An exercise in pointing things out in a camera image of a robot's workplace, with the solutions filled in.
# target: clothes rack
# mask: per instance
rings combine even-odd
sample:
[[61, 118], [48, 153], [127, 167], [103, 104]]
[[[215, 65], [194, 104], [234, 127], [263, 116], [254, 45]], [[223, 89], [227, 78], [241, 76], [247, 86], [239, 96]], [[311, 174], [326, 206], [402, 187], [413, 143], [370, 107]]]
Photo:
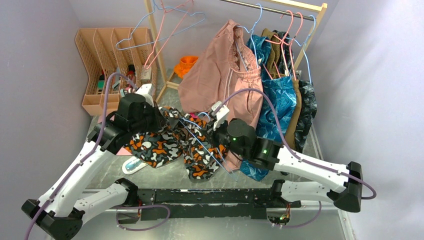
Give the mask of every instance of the clothes rack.
[[[246, 2], [235, 1], [235, 0], [220, 0], [220, 1], [226, 2], [226, 3], [231, 3], [231, 4], [236, 4], [236, 5], [240, 5], [240, 6], [245, 6], [245, 7], [249, 7], [249, 8], [260, 9], [259, 6], [254, 5], [254, 4], [250, 4], [250, 3], [246, 3]], [[302, 59], [304, 58], [304, 51], [306, 51], [308, 49], [308, 46], [309, 46], [312, 38], [314, 37], [314, 34], [315, 34], [317, 28], [319, 27], [319, 25], [320, 25], [320, 23], [321, 23], [321, 21], [324, 17], [324, 14], [326, 13], [327, 3], [323, 3], [323, 4], [321, 4], [321, 6], [319, 6], [319, 5], [312, 5], [312, 4], [307, 4], [307, 3], [293, 1], [293, 0], [261, 0], [261, 1], [273, 3], [273, 4], [278, 4], [278, 5], [281, 5], [281, 6], [306, 10], [306, 11], [313, 12], [313, 13], [317, 13], [317, 15], [315, 17], [316, 18], [315, 31], [312, 32], [313, 28], [314, 28], [312, 26], [309, 30], [309, 33], [308, 33], [308, 34], [310, 34], [310, 38], [306, 42], [306, 44], [303, 45], [302, 49], [300, 50], [299, 56], [296, 58], [296, 61], [294, 62], [294, 68], [297, 69], [299, 67]], [[151, 0], [144, 0], [144, 5], [145, 5], [145, 8], [146, 8], [148, 13], [151, 13], [153, 11]], [[262, 7], [262, 9], [266, 12], [291, 16], [290, 13], [283, 11], [283, 10], [279, 10], [279, 9], [268, 8], [268, 7]], [[294, 14], [293, 16], [295, 18], [301, 17], [299, 14]], [[313, 21], [312, 17], [309, 17], [309, 16], [303, 16], [303, 19]], [[150, 23], [150, 31], [151, 31], [152, 39], [156, 39], [156, 37], [158, 35], [158, 29], [156, 28], [155, 17], [154, 17], [153, 14], [148, 16], [148, 21]], [[161, 49], [161, 44], [160, 44], [160, 42], [158, 42], [158, 43], [156, 43], [155, 51], [159, 52], [160, 49]], [[164, 94], [164, 92], [167, 88], [177, 90], [178, 86], [179, 86], [178, 83], [171, 81], [172, 77], [175, 74], [174, 72], [170, 76], [167, 76], [167, 68], [165, 66], [164, 59], [162, 57], [161, 52], [157, 56], [157, 61], [159, 63], [159, 69], [160, 69], [160, 73], [161, 73], [162, 79], [163, 79], [163, 88], [160, 90], [160, 93], [157, 95], [156, 102], [158, 102], [161, 99], [162, 95]]]

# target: metal rod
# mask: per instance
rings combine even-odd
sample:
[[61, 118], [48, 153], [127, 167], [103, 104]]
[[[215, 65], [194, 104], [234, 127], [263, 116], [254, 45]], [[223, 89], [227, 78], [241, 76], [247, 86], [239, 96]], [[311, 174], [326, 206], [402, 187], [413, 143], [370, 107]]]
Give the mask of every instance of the metal rod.
[[[253, 5], [253, 4], [250, 4], [250, 3], [245, 3], [245, 2], [242, 2], [242, 1], [233, 1], [233, 0], [220, 0], [220, 1], [231, 3], [231, 4], [238, 4], [238, 5], [241, 5], [241, 6], [245, 6], [245, 7], [249, 7], [249, 8], [254, 8], [254, 9], [261, 9], [260, 6]], [[274, 9], [274, 8], [262, 7], [262, 10], [267, 11], [267, 12], [271, 12], [271, 13], [276, 13], [276, 14], [282, 14], [282, 15], [286, 15], [286, 16], [291, 16], [290, 12], [281, 11], [281, 10], [277, 10], [277, 9]], [[299, 14], [295, 14], [295, 13], [293, 13], [293, 17], [299, 18], [299, 19], [301, 18], [301, 16]], [[305, 20], [309, 20], [309, 21], [313, 21], [314, 20], [310, 16], [302, 16], [302, 17]]]

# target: marble floor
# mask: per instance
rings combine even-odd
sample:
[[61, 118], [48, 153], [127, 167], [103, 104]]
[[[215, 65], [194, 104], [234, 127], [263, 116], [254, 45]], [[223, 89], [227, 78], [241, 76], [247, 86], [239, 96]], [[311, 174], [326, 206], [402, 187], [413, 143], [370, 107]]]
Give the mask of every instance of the marble floor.
[[[173, 82], [179, 83], [181, 79], [175, 76]], [[157, 80], [156, 94], [159, 94], [162, 89], [163, 81], [159, 77]], [[179, 110], [182, 109], [179, 101], [178, 92], [175, 89], [168, 88], [160, 101], [159, 106], [172, 106]], [[93, 129], [97, 123], [98, 117], [93, 117], [89, 131]], [[316, 137], [309, 133], [306, 144], [303, 150], [305, 155], [320, 158], [319, 149], [316, 149]], [[218, 169], [215, 175], [206, 182], [192, 182], [187, 177], [186, 168], [184, 167], [183, 159], [177, 159], [165, 166], [160, 168], [145, 167], [140, 171], [126, 175], [122, 171], [122, 164], [128, 160], [130, 156], [116, 156], [112, 161], [107, 162], [98, 174], [93, 178], [91, 183], [87, 186], [87, 189], [104, 189], [109, 187], [115, 180], [120, 178], [127, 178], [139, 188], [183, 188], [183, 189], [231, 189], [231, 188], [269, 188], [274, 180], [284, 179], [293, 182], [307, 181], [307, 179], [289, 174], [287, 176], [282, 175], [278, 171], [271, 171], [262, 181], [255, 181], [250, 177], [244, 175], [240, 171], [232, 173], [235, 175], [237, 181], [231, 177], [224, 169]]]

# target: gray wall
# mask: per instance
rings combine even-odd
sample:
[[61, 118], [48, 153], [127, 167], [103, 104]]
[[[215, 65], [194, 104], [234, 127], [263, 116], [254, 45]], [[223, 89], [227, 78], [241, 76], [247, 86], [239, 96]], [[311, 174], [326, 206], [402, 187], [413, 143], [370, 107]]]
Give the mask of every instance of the gray wall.
[[424, 236], [423, 16], [420, 0], [340, 1], [308, 53], [324, 158], [377, 190], [350, 214], [359, 240]]
[[20, 240], [30, 223], [21, 205], [54, 184], [85, 140], [88, 77], [68, 1], [2, 1], [0, 19], [0, 239]]
[[[84, 28], [110, 28], [110, 27], [135, 27], [140, 19], [147, 14], [143, 0], [69, 0], [78, 16], [81, 25]], [[163, 0], [165, 6], [176, 6], [184, 3], [186, 0]], [[263, 7], [275, 8], [280, 10], [292, 10], [294, 13], [298, 10], [287, 8], [278, 4], [272, 4], [261, 0], [242, 0], [250, 4], [260, 3]], [[328, 3], [327, 13], [322, 21], [321, 28], [318, 28], [316, 36], [320, 35], [322, 27], [330, 17], [339, 0], [302, 0], [304, 3], [321, 5], [323, 2]], [[217, 34], [219, 29], [229, 20], [233, 19], [237, 23], [251, 29], [255, 21], [258, 19], [260, 11], [258, 9], [240, 6], [232, 3], [227, 3], [219, 0], [194, 0], [193, 12], [204, 12], [206, 14], [205, 21], [197, 26], [172, 37], [163, 49], [163, 58], [167, 67], [174, 67], [179, 63], [180, 58], [186, 55], [200, 55], [212, 38]], [[300, 11], [303, 15], [316, 13]], [[169, 36], [174, 30], [177, 23], [183, 17], [181, 12], [171, 12], [166, 15], [163, 24], [163, 32], [161, 36]], [[154, 14], [156, 25], [159, 28], [162, 16], [159, 11]], [[188, 27], [199, 20], [201, 16], [186, 17], [178, 29]], [[274, 29], [286, 31], [290, 24], [290, 16], [285, 16], [280, 19], [280, 16], [272, 12], [263, 12], [262, 18], [256, 25], [254, 33], [260, 35], [264, 28], [271, 31]], [[295, 18], [290, 34], [294, 35], [299, 28], [300, 20]], [[309, 30], [313, 26], [312, 21], [304, 21], [303, 28], [296, 37], [300, 42], [303, 42], [308, 35]], [[146, 18], [141, 23], [142, 27], [148, 27], [149, 21]], [[245, 32], [245, 40], [248, 39], [248, 34]], [[299, 48], [296, 44], [293, 45], [293, 51], [297, 55]]]

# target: beige plastic basket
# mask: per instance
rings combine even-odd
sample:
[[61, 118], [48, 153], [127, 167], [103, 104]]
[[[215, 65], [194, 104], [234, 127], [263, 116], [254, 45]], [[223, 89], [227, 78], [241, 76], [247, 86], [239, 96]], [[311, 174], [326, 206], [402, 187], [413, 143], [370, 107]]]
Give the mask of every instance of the beige plastic basket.
[[[128, 73], [128, 65], [133, 64], [137, 76], [136, 85], [140, 87], [142, 84], [138, 77], [142, 75], [143, 64], [150, 54], [152, 45], [149, 44], [127, 50], [118, 50], [115, 47], [120, 40], [129, 38], [131, 31], [132, 29], [129, 27], [81, 28], [76, 34], [75, 43], [88, 73], [88, 84], [82, 100], [82, 106], [92, 116], [98, 116], [103, 113], [106, 91], [109, 92], [106, 112], [110, 113], [118, 109], [121, 99], [119, 91], [125, 87], [126, 82], [119, 78], [120, 84], [117, 90], [113, 90], [113, 83], [109, 89], [106, 89], [106, 80], [116, 71], [117, 67], [119, 67], [122, 74], [126, 75]], [[139, 27], [132, 35], [132, 39], [123, 41], [119, 44], [119, 47], [127, 48], [149, 43], [152, 41], [149, 32], [147, 27]], [[102, 70], [105, 84], [103, 89], [98, 91], [99, 77], [102, 74]], [[151, 83], [156, 88], [158, 75], [156, 62], [152, 64], [151, 70]]]

